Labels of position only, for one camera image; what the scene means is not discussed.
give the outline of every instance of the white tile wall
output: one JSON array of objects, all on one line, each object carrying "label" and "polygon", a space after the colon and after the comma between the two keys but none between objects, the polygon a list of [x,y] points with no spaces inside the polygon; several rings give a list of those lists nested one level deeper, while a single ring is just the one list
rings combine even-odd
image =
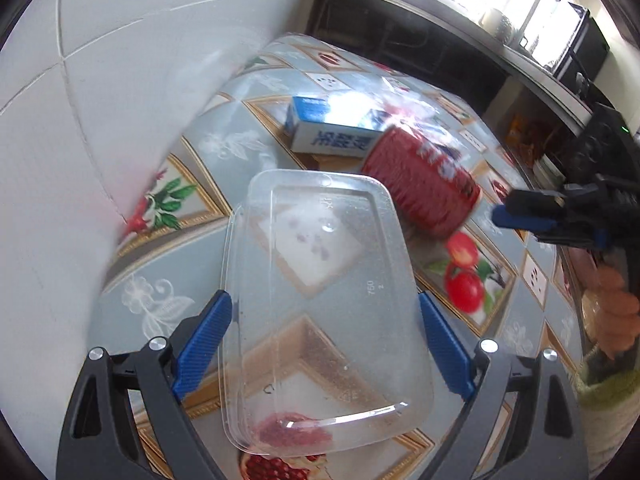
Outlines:
[{"label": "white tile wall", "polygon": [[297,5],[34,0],[0,52],[0,406],[48,478],[122,216]]}]

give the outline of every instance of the human hand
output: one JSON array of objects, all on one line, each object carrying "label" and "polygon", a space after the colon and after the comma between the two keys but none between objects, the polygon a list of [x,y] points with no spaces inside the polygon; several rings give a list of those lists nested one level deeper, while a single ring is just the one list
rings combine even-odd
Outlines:
[{"label": "human hand", "polygon": [[640,335],[640,301],[624,292],[625,280],[616,269],[600,266],[597,277],[599,286],[593,291],[598,305],[596,337],[600,349],[609,359],[615,359]]}]

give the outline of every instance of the plastic container lid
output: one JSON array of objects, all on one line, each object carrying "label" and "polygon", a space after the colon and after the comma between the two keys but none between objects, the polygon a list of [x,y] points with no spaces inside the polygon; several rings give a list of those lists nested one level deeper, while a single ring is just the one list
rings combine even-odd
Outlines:
[{"label": "plastic container lid", "polygon": [[419,426],[433,403],[413,271],[389,193],[366,177],[271,170],[231,220],[218,351],[239,449],[317,455]]}]

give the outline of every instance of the cardboard box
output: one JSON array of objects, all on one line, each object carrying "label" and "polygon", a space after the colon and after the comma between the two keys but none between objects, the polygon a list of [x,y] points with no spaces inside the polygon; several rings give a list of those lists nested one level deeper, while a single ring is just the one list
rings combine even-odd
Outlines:
[{"label": "cardboard box", "polygon": [[294,97],[285,132],[291,149],[299,153],[364,157],[388,127],[390,114],[372,106],[357,92],[333,95],[329,100]]}]

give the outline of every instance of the metal screw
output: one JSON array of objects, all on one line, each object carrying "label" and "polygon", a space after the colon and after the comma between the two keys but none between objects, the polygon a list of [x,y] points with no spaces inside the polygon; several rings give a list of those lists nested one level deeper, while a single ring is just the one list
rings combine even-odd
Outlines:
[{"label": "metal screw", "polygon": [[493,339],[483,339],[480,342],[480,348],[488,354],[494,354],[498,351],[498,343]]},{"label": "metal screw", "polygon": [[545,359],[549,361],[557,361],[558,360],[558,352],[556,352],[553,348],[545,348],[542,351],[542,355]]},{"label": "metal screw", "polygon": [[96,348],[91,348],[91,350],[89,350],[89,359],[91,359],[91,361],[97,361],[98,359],[102,359],[103,355],[104,355],[104,350],[99,346],[97,346]]},{"label": "metal screw", "polygon": [[155,337],[149,341],[149,348],[152,350],[162,350],[166,347],[166,339],[164,337]]}]

